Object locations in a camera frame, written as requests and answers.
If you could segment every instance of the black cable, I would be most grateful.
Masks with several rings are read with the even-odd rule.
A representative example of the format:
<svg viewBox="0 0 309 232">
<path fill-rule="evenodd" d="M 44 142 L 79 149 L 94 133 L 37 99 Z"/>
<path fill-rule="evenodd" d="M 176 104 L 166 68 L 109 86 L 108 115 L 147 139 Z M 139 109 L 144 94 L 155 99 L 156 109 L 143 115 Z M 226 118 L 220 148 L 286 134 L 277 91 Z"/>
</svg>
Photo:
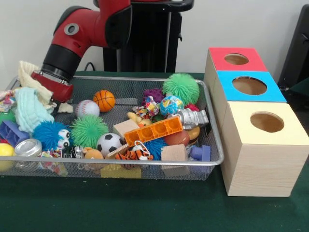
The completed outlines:
<svg viewBox="0 0 309 232">
<path fill-rule="evenodd" d="M 93 63 L 92 63 L 92 62 L 88 62 L 88 63 L 86 64 L 86 66 L 85 66 L 84 71 L 87 71 L 87 68 L 88 68 L 88 66 L 89 66 L 89 65 L 91 65 L 91 67 L 92 67 L 93 71 L 95 71 L 95 70 L 96 70 L 96 68 L 95 68 L 95 66 L 93 65 Z"/>
</svg>

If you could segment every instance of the light blue cloth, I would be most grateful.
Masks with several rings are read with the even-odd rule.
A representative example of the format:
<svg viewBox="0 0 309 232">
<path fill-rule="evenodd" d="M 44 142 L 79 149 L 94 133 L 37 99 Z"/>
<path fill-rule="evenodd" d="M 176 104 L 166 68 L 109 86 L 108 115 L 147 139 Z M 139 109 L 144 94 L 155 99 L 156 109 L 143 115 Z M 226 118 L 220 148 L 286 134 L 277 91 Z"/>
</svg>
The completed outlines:
<svg viewBox="0 0 309 232">
<path fill-rule="evenodd" d="M 15 91 L 17 107 L 14 112 L 20 131 L 32 133 L 41 122 L 54 121 L 54 117 L 39 102 L 36 92 L 36 89 L 28 87 Z"/>
</svg>

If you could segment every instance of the shape sorter box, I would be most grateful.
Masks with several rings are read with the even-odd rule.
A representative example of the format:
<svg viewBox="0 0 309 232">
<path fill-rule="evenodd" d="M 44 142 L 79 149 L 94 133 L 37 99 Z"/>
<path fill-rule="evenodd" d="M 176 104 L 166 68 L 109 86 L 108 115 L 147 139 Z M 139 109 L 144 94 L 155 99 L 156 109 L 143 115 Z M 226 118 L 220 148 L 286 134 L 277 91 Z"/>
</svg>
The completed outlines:
<svg viewBox="0 0 309 232">
<path fill-rule="evenodd" d="M 221 132 L 228 101 L 286 102 L 269 72 L 218 71 L 212 104 Z"/>
<path fill-rule="evenodd" d="M 254 48 L 211 47 L 208 50 L 204 76 L 211 95 L 217 71 L 267 72 L 267 68 Z"/>
<path fill-rule="evenodd" d="M 290 196 L 309 137 L 289 104 L 228 102 L 221 138 L 228 196 Z"/>
</svg>

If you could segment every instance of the orange ball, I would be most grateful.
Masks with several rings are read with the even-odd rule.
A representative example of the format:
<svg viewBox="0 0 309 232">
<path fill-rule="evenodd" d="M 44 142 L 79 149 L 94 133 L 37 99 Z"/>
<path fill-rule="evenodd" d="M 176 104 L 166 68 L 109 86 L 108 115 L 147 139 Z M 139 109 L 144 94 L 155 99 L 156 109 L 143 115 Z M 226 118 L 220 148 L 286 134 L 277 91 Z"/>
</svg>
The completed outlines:
<svg viewBox="0 0 309 232">
<path fill-rule="evenodd" d="M 100 108 L 101 113 L 109 112 L 115 106 L 115 97 L 108 90 L 100 90 L 92 99 Z"/>
</svg>

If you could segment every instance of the baseball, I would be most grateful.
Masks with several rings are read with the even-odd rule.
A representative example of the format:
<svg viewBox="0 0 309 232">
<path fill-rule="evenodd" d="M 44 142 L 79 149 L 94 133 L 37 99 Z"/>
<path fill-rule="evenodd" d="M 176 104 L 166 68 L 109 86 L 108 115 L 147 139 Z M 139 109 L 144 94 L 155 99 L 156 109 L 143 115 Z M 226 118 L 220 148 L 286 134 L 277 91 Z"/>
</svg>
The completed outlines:
<svg viewBox="0 0 309 232">
<path fill-rule="evenodd" d="M 100 109 L 98 105 L 91 100 L 81 101 L 75 109 L 77 117 L 84 117 L 85 115 L 100 115 Z"/>
</svg>

